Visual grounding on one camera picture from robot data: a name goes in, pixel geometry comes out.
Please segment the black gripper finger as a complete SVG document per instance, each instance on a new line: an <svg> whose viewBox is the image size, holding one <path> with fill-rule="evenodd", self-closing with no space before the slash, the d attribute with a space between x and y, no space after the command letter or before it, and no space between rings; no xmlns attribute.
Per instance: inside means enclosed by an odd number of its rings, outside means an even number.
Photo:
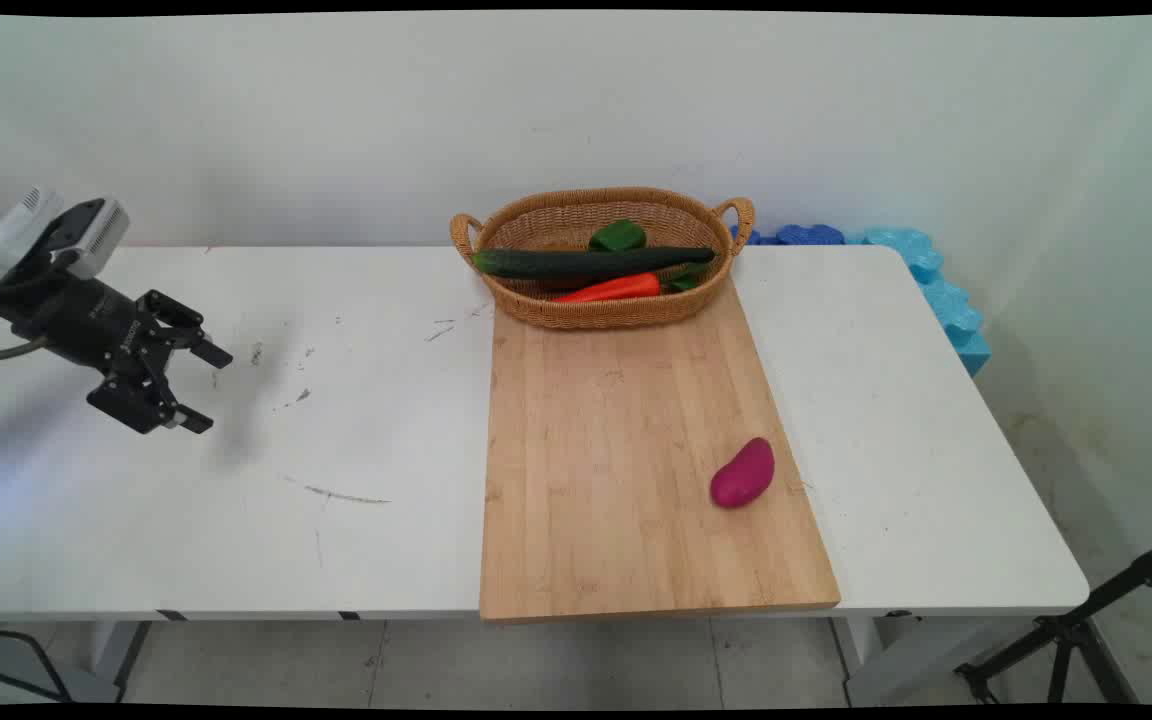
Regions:
<svg viewBox="0 0 1152 720"><path fill-rule="evenodd" d="M211 340L204 329L204 316L173 300L162 291L150 290L136 301L137 320L141 328L137 340L143 340L151 348L166 350L184 350L215 369L223 369L233 363L233 356Z"/></svg>
<svg viewBox="0 0 1152 720"><path fill-rule="evenodd" d="M162 396L152 378L136 381L122 376L106 377L88 392L88 406L141 434L156 429L187 429L202 434L214 424L210 416L180 404L174 397Z"/></svg>

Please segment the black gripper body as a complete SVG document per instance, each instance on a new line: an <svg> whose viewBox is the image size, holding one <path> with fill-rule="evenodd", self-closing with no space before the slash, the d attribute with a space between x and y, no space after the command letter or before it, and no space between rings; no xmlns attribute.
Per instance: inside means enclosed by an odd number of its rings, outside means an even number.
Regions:
<svg viewBox="0 0 1152 720"><path fill-rule="evenodd" d="M50 272L0 293L0 318L18 338L99 373L104 386L168 386L177 301L164 291L129 300L100 279Z"/></svg>

